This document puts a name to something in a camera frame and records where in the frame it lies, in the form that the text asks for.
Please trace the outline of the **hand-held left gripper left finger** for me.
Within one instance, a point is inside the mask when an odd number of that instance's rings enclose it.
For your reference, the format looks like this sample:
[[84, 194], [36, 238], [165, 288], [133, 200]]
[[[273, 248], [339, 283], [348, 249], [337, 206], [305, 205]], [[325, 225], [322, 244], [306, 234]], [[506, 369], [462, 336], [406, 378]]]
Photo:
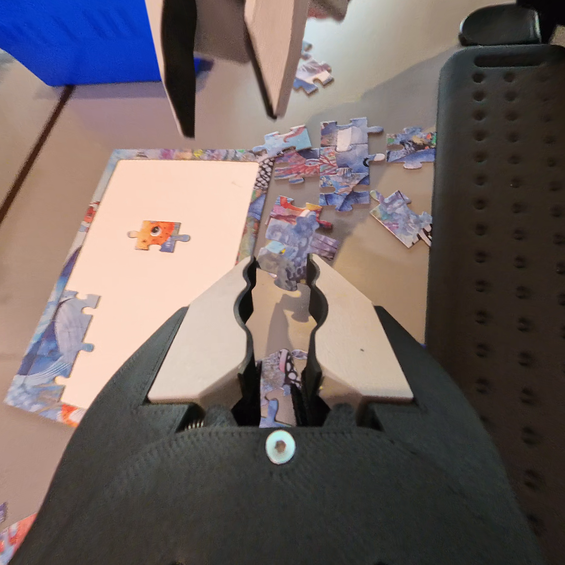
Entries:
[[159, 404], [229, 409], [236, 422], [258, 426], [260, 371], [246, 322], [257, 282], [254, 257], [240, 260], [187, 307], [148, 393]]

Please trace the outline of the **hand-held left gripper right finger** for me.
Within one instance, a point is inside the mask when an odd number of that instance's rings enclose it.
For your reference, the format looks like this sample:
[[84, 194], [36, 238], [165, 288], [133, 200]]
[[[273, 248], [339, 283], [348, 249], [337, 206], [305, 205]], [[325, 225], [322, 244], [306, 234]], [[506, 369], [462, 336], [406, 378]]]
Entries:
[[413, 391], [369, 298], [320, 257], [308, 257], [308, 312], [315, 321], [300, 388], [293, 385], [298, 426], [322, 426], [348, 405], [363, 421], [371, 403], [409, 404]]

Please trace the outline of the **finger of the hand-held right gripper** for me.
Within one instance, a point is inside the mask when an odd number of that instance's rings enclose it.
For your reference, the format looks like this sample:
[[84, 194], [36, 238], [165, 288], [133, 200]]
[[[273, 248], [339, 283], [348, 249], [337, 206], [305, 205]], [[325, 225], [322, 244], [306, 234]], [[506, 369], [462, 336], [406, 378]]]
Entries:
[[286, 113], [307, 17], [308, 1], [245, 1], [251, 63], [272, 119]]
[[146, 1], [161, 81], [179, 132], [195, 135], [195, 1]]

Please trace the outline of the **blue bubble puzzle piece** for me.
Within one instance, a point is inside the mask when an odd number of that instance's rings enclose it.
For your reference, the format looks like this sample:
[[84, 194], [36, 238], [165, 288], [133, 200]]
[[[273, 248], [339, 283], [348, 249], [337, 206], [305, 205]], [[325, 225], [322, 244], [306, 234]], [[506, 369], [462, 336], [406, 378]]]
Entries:
[[306, 281], [307, 258], [316, 254], [333, 260], [340, 242], [319, 232], [316, 213], [302, 212], [291, 221], [270, 219], [265, 232], [267, 240], [258, 252], [259, 267], [273, 276], [275, 285], [296, 291]]

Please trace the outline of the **orange pufferfish puzzle piece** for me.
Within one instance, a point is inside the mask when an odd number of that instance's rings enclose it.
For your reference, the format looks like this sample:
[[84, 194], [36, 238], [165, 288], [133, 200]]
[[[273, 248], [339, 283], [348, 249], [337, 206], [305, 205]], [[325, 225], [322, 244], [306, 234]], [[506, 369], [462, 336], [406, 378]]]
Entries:
[[136, 250], [158, 246], [160, 252], [173, 253], [178, 242], [190, 241], [189, 235], [180, 234], [180, 227], [180, 222], [144, 220], [141, 228], [128, 231], [127, 237], [136, 240]]

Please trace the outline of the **jigsaw puzzle pieces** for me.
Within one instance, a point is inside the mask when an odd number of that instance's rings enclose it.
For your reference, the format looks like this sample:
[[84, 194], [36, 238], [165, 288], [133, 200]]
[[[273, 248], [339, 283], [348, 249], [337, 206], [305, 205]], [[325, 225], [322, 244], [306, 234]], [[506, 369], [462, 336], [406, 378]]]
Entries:
[[[161, 83], [75, 88], [54, 132], [39, 152], [23, 187], [1, 224], [1, 375], [6, 392], [38, 326], [91, 199], [116, 150], [245, 150], [267, 129], [251, 66], [219, 62], [197, 95], [197, 139], [180, 140]], [[333, 224], [319, 232], [340, 245], [333, 268], [375, 303], [405, 313], [405, 325], [423, 327], [428, 251], [431, 244], [429, 186], [433, 166], [408, 172], [383, 160], [371, 165], [370, 202], [351, 211], [322, 206], [320, 218]], [[319, 205], [319, 180], [289, 184], [273, 176], [259, 230], [277, 197], [293, 204]], [[305, 364], [313, 318], [310, 290], [275, 285], [257, 269], [251, 333], [256, 360], [263, 362], [262, 410], [278, 403], [276, 417], [293, 418], [285, 358]], [[43, 418], [1, 402], [1, 562], [9, 559], [46, 496], [64, 449], [77, 426]]]

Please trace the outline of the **joined blue coral puzzle section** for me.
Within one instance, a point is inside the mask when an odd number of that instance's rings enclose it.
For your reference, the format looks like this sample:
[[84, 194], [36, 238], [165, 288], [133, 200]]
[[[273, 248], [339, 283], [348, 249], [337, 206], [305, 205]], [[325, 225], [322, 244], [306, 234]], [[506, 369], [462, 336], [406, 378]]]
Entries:
[[314, 147], [307, 127], [298, 125], [286, 133], [266, 134], [263, 143], [252, 151], [259, 157], [275, 159], [276, 180], [297, 185], [307, 178], [317, 178], [320, 206], [351, 211], [354, 204], [370, 202], [370, 166], [383, 161], [385, 154], [370, 154], [369, 137], [383, 132], [383, 127], [369, 125], [366, 117], [351, 119], [347, 124], [322, 122], [320, 147]]

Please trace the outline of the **joined blue whale puzzle section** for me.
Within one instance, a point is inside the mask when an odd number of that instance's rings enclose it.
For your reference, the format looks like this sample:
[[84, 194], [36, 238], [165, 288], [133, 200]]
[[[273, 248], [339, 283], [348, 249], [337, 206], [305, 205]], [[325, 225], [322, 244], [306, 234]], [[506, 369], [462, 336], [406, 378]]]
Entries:
[[31, 398], [40, 392], [61, 395], [76, 359], [81, 352], [92, 352], [93, 344], [84, 341], [93, 315], [86, 308], [97, 308], [100, 296], [64, 290], [39, 334], [32, 338], [15, 377], [18, 395]]

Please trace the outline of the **blue and green puzzle piece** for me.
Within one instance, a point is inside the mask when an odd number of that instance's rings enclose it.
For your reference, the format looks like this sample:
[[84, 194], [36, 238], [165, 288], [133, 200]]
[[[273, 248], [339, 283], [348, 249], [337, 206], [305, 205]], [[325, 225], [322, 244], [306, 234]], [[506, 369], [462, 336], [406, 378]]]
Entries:
[[386, 135], [386, 162], [418, 170], [436, 161], [437, 132], [434, 128], [411, 126]]

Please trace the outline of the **blue plastic bin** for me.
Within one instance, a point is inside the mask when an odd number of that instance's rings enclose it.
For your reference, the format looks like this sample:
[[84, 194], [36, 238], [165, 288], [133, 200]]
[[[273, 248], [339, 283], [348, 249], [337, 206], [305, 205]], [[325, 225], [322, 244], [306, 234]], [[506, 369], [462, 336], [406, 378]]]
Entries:
[[144, 1], [1, 1], [1, 49], [51, 87], [160, 81]]

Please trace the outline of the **black perforated padded panel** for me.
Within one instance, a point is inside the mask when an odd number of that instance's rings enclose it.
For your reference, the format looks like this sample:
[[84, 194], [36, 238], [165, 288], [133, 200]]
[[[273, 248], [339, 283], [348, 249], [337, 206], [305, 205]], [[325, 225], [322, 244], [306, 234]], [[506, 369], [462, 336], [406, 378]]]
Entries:
[[564, 47], [457, 51], [436, 126], [427, 346], [564, 564]]

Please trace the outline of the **black round object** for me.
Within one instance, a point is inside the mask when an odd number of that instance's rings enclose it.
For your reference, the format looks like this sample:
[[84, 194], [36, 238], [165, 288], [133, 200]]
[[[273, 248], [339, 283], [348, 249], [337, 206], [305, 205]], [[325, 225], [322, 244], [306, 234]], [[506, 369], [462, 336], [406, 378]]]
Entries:
[[517, 4], [485, 6], [462, 20], [458, 39], [464, 47], [541, 44], [539, 16]]

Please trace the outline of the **puzzle frame board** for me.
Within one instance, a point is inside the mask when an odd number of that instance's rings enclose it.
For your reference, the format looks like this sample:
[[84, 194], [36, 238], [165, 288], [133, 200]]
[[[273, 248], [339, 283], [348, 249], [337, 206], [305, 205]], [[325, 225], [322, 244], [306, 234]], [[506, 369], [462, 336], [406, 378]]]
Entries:
[[[97, 308], [85, 309], [93, 317], [84, 341], [94, 349], [79, 353], [61, 395], [20, 397], [17, 371], [4, 402], [77, 426], [161, 324], [252, 254], [272, 169], [273, 158], [248, 150], [114, 151], [32, 336], [64, 290], [81, 299], [96, 294]], [[180, 222], [190, 241], [173, 253], [136, 250], [127, 233], [144, 220]]]

